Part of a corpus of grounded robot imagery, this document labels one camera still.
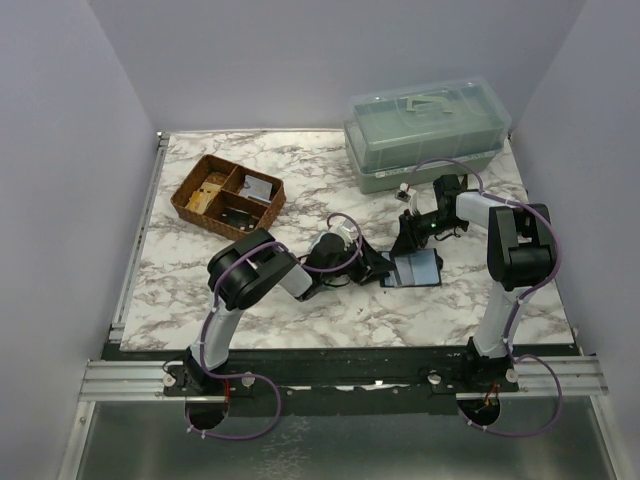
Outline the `black leather card holder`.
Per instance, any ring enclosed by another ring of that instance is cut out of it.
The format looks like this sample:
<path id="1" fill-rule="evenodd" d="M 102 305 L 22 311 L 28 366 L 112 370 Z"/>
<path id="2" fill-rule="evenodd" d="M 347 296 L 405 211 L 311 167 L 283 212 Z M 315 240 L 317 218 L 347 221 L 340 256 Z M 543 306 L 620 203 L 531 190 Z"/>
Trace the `black leather card holder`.
<path id="1" fill-rule="evenodd" d="M 436 249 L 423 249 L 397 257 L 383 252 L 382 256 L 395 265 L 395 269 L 380 281 L 382 288 L 436 287 L 442 284 L 444 261 Z"/>

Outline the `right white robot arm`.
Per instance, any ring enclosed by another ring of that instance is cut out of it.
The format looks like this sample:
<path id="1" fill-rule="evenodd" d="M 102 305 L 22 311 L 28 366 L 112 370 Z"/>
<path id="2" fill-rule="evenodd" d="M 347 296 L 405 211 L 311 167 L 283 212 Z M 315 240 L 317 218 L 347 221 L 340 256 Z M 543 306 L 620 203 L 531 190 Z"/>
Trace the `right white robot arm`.
<path id="1" fill-rule="evenodd" d="M 393 256 L 414 254 L 428 240 L 471 224 L 487 232 L 487 268 L 493 285 L 485 314 L 467 346 L 460 379 L 480 392 L 496 380 L 496 369 L 509 367 L 510 350 L 522 309 L 534 292 L 558 270 L 558 246 L 548 207 L 504 200 L 485 191 L 470 190 L 454 174 L 433 182 L 437 208 L 415 208 L 399 216 Z"/>

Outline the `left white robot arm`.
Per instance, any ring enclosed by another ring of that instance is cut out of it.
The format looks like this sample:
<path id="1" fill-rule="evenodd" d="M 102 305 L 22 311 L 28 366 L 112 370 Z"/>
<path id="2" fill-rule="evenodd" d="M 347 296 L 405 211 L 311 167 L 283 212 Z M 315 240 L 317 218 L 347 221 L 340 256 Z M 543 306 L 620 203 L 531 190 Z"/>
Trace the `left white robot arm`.
<path id="1" fill-rule="evenodd" d="M 184 361 L 187 382 L 201 395 L 214 393 L 221 367 L 246 310 L 279 286 L 298 301 L 337 289 L 337 279 L 367 285 L 383 280 L 394 263 L 375 251 L 358 233 L 332 227 L 319 234 L 298 257 L 259 228 L 218 252 L 207 266 L 212 305 Z"/>

